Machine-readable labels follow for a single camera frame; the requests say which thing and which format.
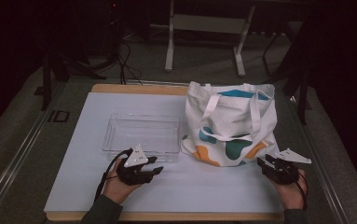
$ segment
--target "right hand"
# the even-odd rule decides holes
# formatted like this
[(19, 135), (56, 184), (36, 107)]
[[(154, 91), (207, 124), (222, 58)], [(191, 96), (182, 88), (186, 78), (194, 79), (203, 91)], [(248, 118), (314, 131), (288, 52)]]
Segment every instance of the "right hand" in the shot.
[[(305, 172), (299, 169), (299, 173), (305, 176)], [(307, 196), (307, 185), (303, 176), (299, 175), (298, 184)], [(279, 185), (270, 180), (281, 199), (283, 209), (303, 209), (304, 201), (300, 189), (295, 183), (290, 185)]]

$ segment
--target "hand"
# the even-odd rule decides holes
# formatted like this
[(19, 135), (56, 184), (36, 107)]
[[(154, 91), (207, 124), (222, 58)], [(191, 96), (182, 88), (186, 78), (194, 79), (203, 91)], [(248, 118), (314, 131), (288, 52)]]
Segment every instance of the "hand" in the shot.
[[(305, 176), (305, 172), (303, 170), (299, 169), (299, 173)], [(299, 175), (299, 180), (297, 182), (307, 195), (307, 185), (303, 176)], [(278, 191), (283, 209), (303, 209), (303, 197), (300, 189), (295, 183), (290, 185), (279, 185), (274, 181), (271, 181), (271, 183)]]
[(117, 167), (121, 161), (122, 159), (117, 159), (115, 162), (114, 169), (108, 173), (108, 177), (113, 178), (107, 179), (105, 181), (105, 186), (103, 189), (103, 195), (119, 204), (123, 203), (135, 189), (138, 189), (141, 186), (129, 186), (119, 179), (117, 176)]

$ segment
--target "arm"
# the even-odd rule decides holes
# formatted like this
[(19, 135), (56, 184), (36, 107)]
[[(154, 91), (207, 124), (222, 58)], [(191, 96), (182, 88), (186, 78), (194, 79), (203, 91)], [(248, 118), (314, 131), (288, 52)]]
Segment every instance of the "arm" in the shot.
[[(303, 189), (304, 193), (307, 195), (307, 184), (304, 178), (305, 172), (303, 170), (299, 170), (301, 174), (299, 176), (299, 180), (297, 183)], [(300, 189), (296, 184), (290, 185), (279, 185), (273, 181), (271, 183), (276, 188), (282, 203), (282, 207), (284, 209), (284, 224), (305, 224), (306, 220), (306, 212), (303, 210), (305, 202), (303, 200)]]
[(117, 167), (121, 160), (117, 160), (114, 170), (109, 172), (103, 194), (97, 199), (90, 210), (83, 216), (81, 224), (112, 224), (119, 221), (123, 203), (129, 195), (141, 185), (128, 186), (117, 177)]

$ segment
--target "colorful pattern on bag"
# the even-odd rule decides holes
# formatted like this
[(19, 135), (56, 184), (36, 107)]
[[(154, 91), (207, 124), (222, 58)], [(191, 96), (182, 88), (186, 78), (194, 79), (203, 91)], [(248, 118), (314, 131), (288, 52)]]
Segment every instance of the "colorful pattern on bag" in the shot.
[[(238, 90), (233, 90), (233, 91), (221, 91), (218, 92), (219, 94), (223, 96), (233, 96), (233, 97), (243, 97), (243, 98), (252, 98), (254, 96), (253, 92), (248, 92), (248, 91), (238, 91)], [(268, 100), (268, 98), (262, 94), (259, 94), (259, 100)]]
[(255, 147), (253, 147), (253, 149), (251, 149), (251, 151), (249, 151), (247, 153), (247, 155), (245, 155), (245, 159), (254, 158), (254, 156), (256, 156), (256, 154), (260, 151), (260, 149), (267, 147), (267, 146), (268, 145), (266, 145), (264, 142), (258, 143)]
[(206, 161), (212, 165), (215, 166), (221, 166), (219, 162), (217, 161), (212, 161), (210, 157), (208, 156), (208, 149), (205, 146), (196, 146), (196, 152), (193, 152), (193, 156), (198, 158), (200, 161)]
[[(233, 136), (233, 137), (243, 137), (247, 134)], [(238, 159), (241, 155), (241, 152), (245, 147), (248, 147), (252, 144), (251, 141), (236, 139), (233, 141), (226, 142), (226, 154), (227, 157), (233, 161)]]
[[(209, 127), (204, 127), (204, 131), (207, 133), (213, 134), (213, 130)], [(216, 144), (216, 138), (205, 135), (201, 130), (199, 131), (199, 139), (203, 142), (209, 142), (211, 144)]]

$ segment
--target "wooden table edge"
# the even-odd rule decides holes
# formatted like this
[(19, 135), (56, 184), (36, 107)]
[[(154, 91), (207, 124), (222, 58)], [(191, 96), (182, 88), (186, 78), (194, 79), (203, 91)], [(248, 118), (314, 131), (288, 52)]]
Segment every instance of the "wooden table edge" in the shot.
[[(51, 221), (79, 221), (86, 212), (47, 212)], [(282, 213), (122, 213), (120, 221), (245, 221), (283, 220)]]
[(95, 84), (91, 92), (187, 95), (187, 90), (188, 87), (184, 86)]

